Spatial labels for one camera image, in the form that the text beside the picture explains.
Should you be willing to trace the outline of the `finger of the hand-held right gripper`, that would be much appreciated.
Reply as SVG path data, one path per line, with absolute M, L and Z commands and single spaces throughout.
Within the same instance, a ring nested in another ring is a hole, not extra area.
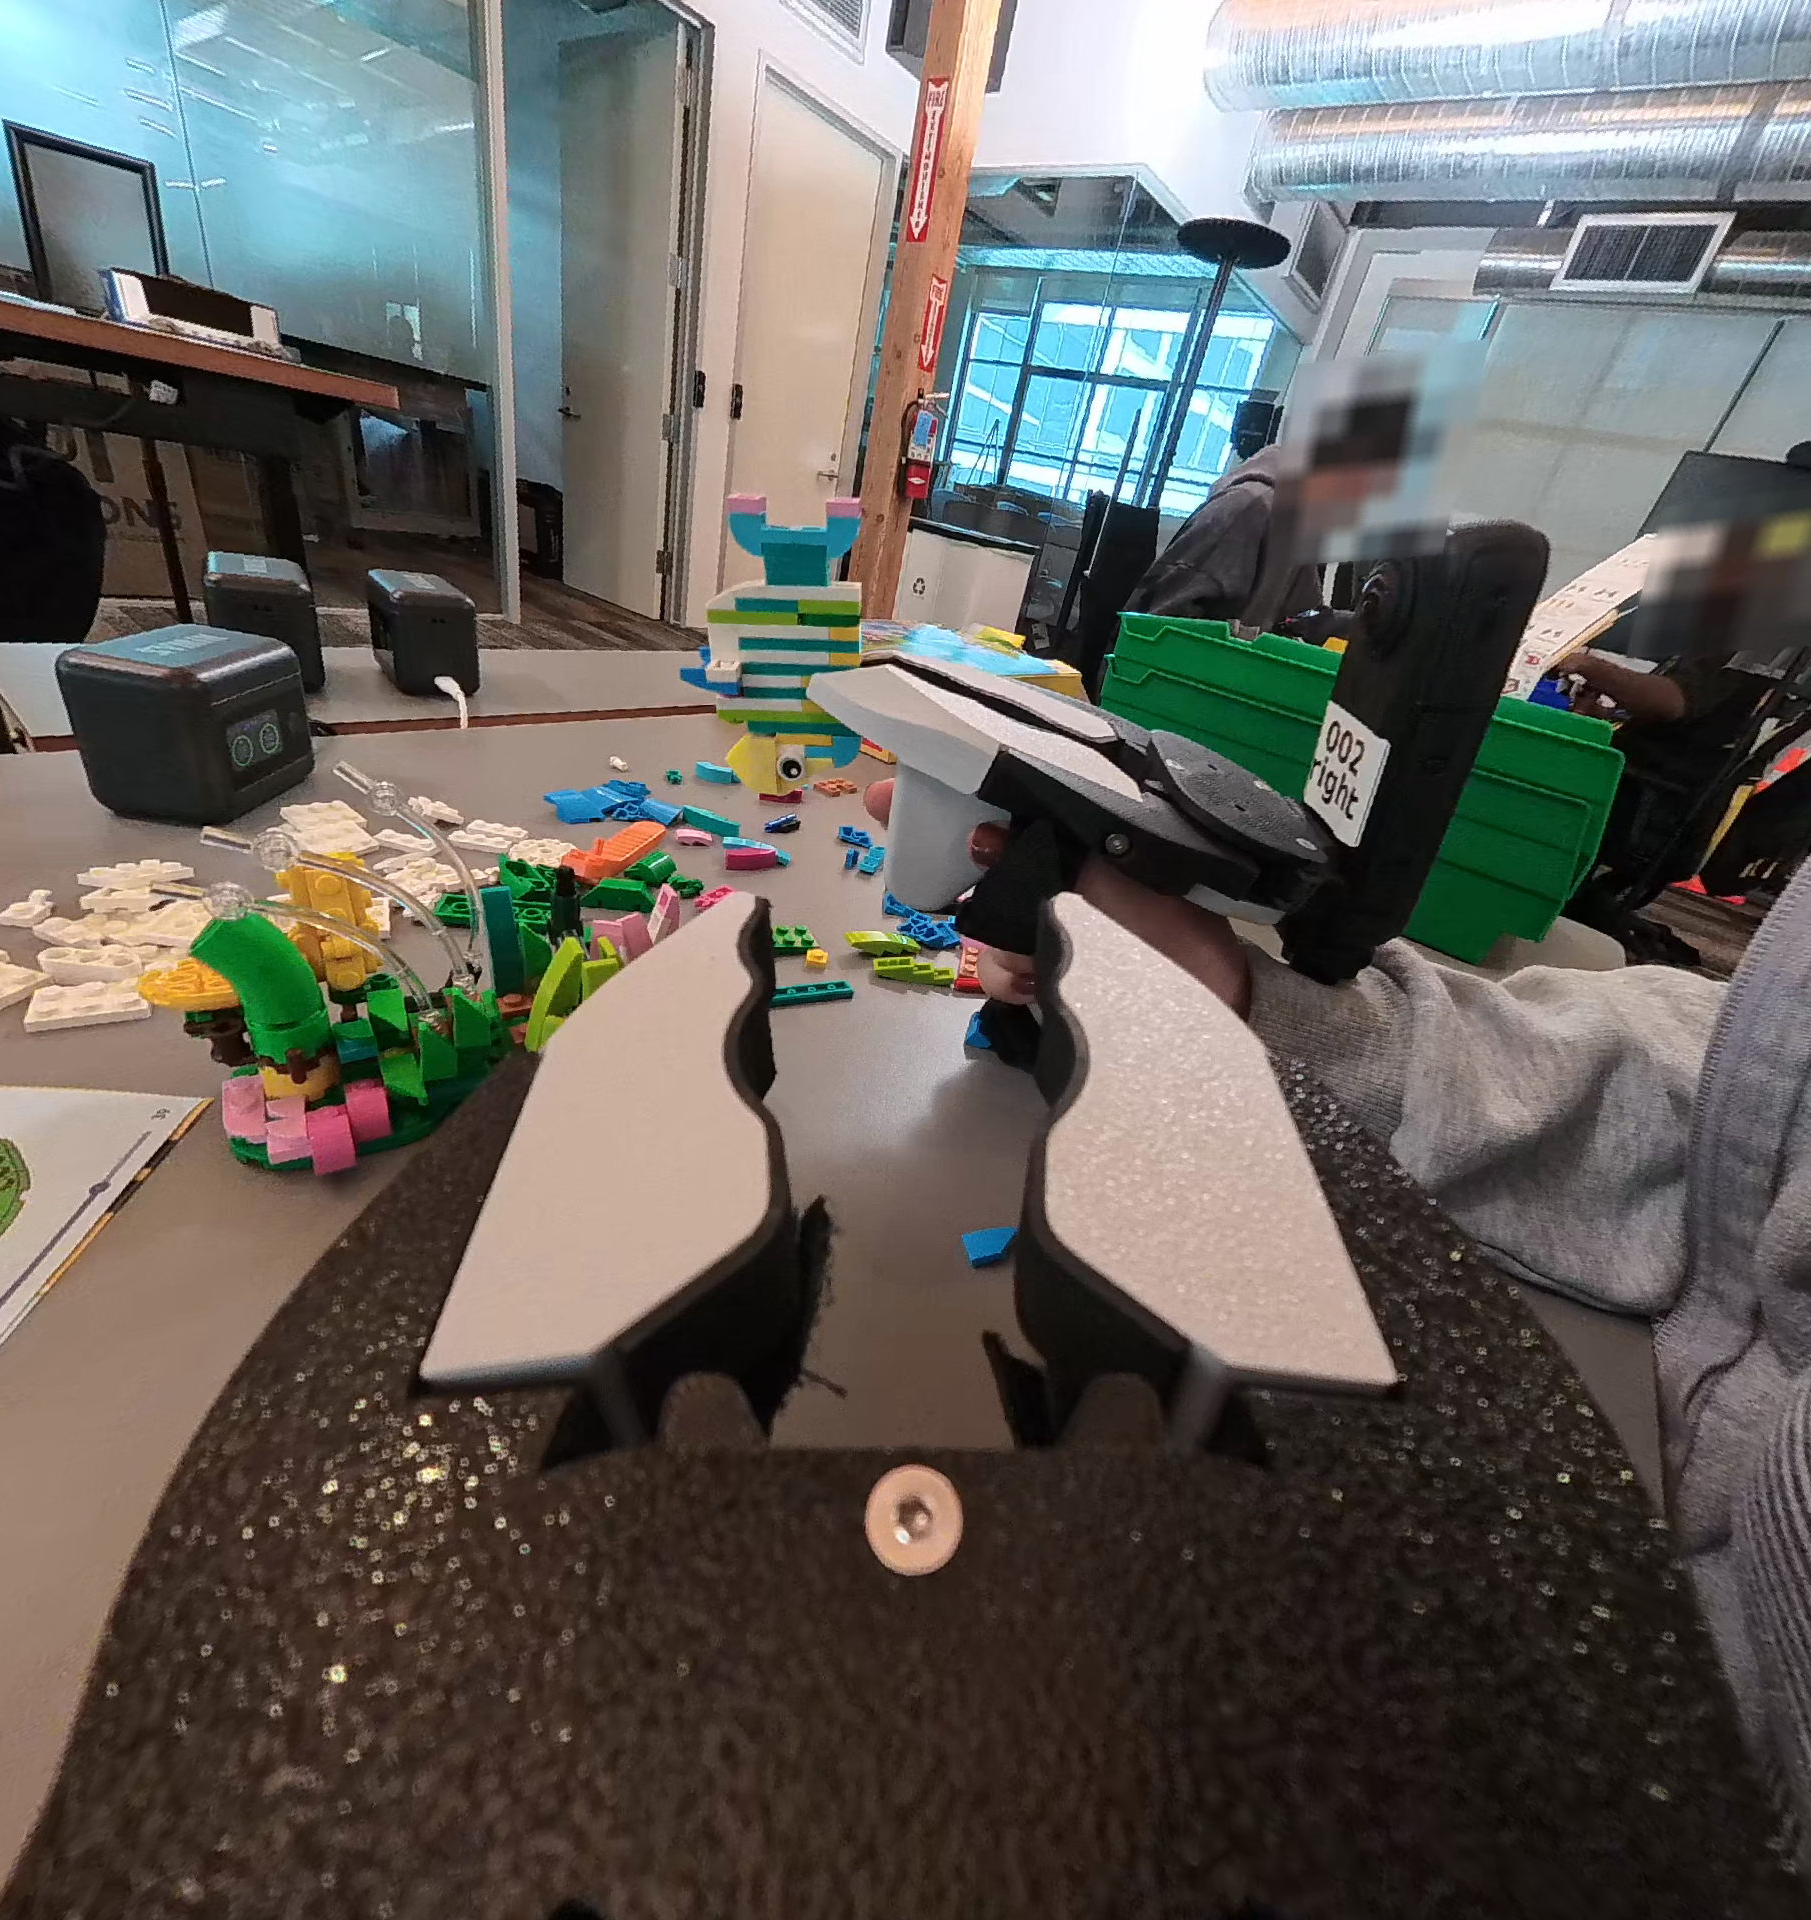
M 826 716 L 956 795 L 1009 803 L 1014 782 L 1111 801 L 1111 725 L 1096 707 L 981 671 L 827 671 Z
M 1023 752 L 1146 752 L 1146 729 L 963 664 L 888 658 L 862 668 L 862 734 L 905 752 L 917 733 L 961 733 Z

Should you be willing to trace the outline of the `striped fish brick model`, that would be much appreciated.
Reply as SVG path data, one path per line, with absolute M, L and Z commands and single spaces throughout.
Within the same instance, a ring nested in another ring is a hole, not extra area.
M 817 674 L 862 662 L 864 590 L 835 581 L 862 520 L 853 498 L 831 500 L 821 525 L 809 527 L 772 525 L 761 496 L 725 502 L 728 535 L 764 564 L 764 578 L 711 599 L 700 660 L 680 678 L 740 731 L 725 766 L 764 797 L 794 793 L 862 754 L 862 734 L 811 697 Z

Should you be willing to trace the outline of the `green lego plant model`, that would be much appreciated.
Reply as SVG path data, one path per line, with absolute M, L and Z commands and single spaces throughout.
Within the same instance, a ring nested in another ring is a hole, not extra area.
M 363 800 L 406 800 L 389 780 L 344 765 L 337 777 Z M 240 852 L 240 834 L 203 829 L 207 848 Z M 474 926 L 493 982 L 475 1002 L 451 992 L 452 1028 L 424 1026 L 415 1043 L 337 1056 L 337 1033 L 289 944 L 235 922 L 219 900 L 221 924 L 193 942 L 193 954 L 240 987 L 259 1046 L 244 1060 L 221 1060 L 221 1128 L 231 1154 L 273 1172 L 332 1177 L 401 1147 L 425 1139 L 517 1050 L 536 1053 L 602 984 L 664 933 L 682 900 L 664 894 L 651 916 L 597 921 L 592 944 L 577 936 L 544 947 L 533 984 L 523 982 L 523 944 L 503 888 L 484 890 Z

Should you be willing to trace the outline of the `instruction booklet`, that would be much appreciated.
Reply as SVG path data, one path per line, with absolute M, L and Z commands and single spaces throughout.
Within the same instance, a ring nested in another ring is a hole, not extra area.
M 0 1087 L 0 1344 L 207 1100 Z

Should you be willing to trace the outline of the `grey desk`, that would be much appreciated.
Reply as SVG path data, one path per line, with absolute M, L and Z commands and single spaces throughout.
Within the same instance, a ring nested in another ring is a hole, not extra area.
M 526 668 L 544 722 L 329 720 L 295 800 L 341 793 L 340 760 L 493 823 L 547 825 L 542 795 L 622 756 L 636 779 L 691 772 L 722 729 L 678 715 L 665 658 L 500 656 L 484 695 Z M 764 890 L 808 924 L 844 1002 L 776 1021 L 772 1110 L 794 1193 L 823 1197 L 832 1294 L 776 1428 L 821 1446 L 1004 1441 L 981 1351 L 1014 1336 L 1006 1269 L 969 1272 L 961 1235 L 1014 1222 L 1037 1125 L 1031 1080 L 963 1054 L 977 1001 L 869 984 L 844 933 L 883 922 L 879 880 L 840 868 L 855 803 L 814 797 L 788 868 Z M 56 1775 L 126 1562 L 219 1388 L 295 1284 L 398 1172 L 336 1180 L 237 1165 L 198 1120 L 0 1347 L 0 1892 Z

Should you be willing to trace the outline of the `person's right hand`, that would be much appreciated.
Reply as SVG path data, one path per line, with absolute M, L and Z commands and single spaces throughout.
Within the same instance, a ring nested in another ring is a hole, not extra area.
M 895 780 L 871 780 L 865 790 L 868 814 L 887 826 L 892 818 Z M 993 868 L 1012 846 L 1009 829 L 981 823 L 968 837 L 968 856 L 981 870 Z M 1078 872 L 1078 894 L 1113 924 L 1133 931 L 1146 946 L 1171 959 L 1182 973 L 1206 986 L 1243 1021 L 1254 1018 L 1255 990 L 1266 973 L 1277 980 L 1271 957 L 1254 959 L 1227 921 L 1189 902 L 1160 896 L 1117 872 L 1107 861 L 1087 856 Z M 977 965 L 984 995 L 1012 1007 L 1037 1001 L 1032 959 L 1002 947 L 981 947 Z

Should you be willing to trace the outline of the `yellow brick set box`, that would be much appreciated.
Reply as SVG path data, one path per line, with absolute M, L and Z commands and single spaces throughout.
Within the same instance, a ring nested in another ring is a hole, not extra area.
M 931 623 L 905 627 L 881 618 L 862 620 L 862 662 L 869 664 L 892 656 L 963 664 L 998 678 L 1037 684 L 1067 699 L 1087 699 L 1084 678 L 1076 666 L 1065 660 L 1028 654 L 1023 637 L 1015 635 L 1004 637 L 984 628 L 974 635 L 960 635 Z

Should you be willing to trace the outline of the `orange brick separator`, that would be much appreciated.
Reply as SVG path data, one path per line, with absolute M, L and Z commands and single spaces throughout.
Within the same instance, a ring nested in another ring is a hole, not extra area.
M 661 849 L 667 829 L 658 823 L 627 823 L 598 837 L 590 848 L 573 848 L 560 856 L 560 868 L 590 890 L 623 876 L 633 864 Z

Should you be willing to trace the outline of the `pile of green brick pieces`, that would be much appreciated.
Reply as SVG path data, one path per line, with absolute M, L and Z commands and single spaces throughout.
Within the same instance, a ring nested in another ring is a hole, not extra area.
M 509 894 L 515 922 L 526 942 L 537 938 L 556 947 L 568 938 L 592 944 L 590 926 L 597 921 L 613 922 L 638 914 L 648 919 L 664 894 L 694 902 L 705 885 L 678 872 L 675 862 L 652 852 L 627 870 L 598 881 L 583 880 L 573 866 L 548 868 L 529 861 L 505 858 L 491 881 Z

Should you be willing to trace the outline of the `white door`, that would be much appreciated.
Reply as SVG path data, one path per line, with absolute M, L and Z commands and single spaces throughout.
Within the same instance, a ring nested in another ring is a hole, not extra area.
M 664 616 L 675 539 L 686 20 L 588 5 L 556 53 L 563 582 Z
M 725 493 L 820 525 L 850 490 L 853 388 L 869 369 L 897 162 L 765 67 L 752 107 Z

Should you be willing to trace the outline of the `white air vent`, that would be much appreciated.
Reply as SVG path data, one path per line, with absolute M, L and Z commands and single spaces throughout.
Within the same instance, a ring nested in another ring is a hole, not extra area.
M 1734 212 L 1587 214 L 1570 229 L 1548 291 L 1691 296 L 1734 225 Z

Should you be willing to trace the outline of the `black floor lamp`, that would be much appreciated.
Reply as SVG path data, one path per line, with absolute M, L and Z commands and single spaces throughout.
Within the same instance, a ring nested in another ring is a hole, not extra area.
M 1224 311 L 1231 275 L 1242 269 L 1264 271 L 1278 267 L 1294 252 L 1294 245 L 1283 232 L 1258 222 L 1228 218 L 1201 218 L 1181 223 L 1178 245 L 1181 252 L 1210 263 L 1213 273 L 1206 305 L 1191 323 L 1187 347 L 1182 348 L 1181 378 L 1175 396 L 1168 401 L 1165 424 L 1173 431 L 1173 446 L 1178 445 L 1191 396 L 1201 382 L 1206 354 Z

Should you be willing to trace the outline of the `black power station with display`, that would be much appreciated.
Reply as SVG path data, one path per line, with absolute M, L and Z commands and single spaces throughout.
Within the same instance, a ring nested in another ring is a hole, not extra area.
M 120 818 L 222 826 L 313 774 L 300 662 L 270 637 L 188 625 L 53 660 L 93 800 Z

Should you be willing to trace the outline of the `person's grey sweater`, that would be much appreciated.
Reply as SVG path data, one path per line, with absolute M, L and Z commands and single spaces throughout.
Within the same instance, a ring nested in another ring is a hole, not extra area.
M 1709 1039 L 1657 1374 L 1686 1567 L 1811 1884 L 1811 856 Z

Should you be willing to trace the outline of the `black framed whiteboard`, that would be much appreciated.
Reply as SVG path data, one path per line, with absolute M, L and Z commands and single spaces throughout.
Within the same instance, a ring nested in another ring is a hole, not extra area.
M 4 123 L 28 273 L 40 298 L 111 314 L 107 273 L 164 275 L 168 245 L 149 162 Z

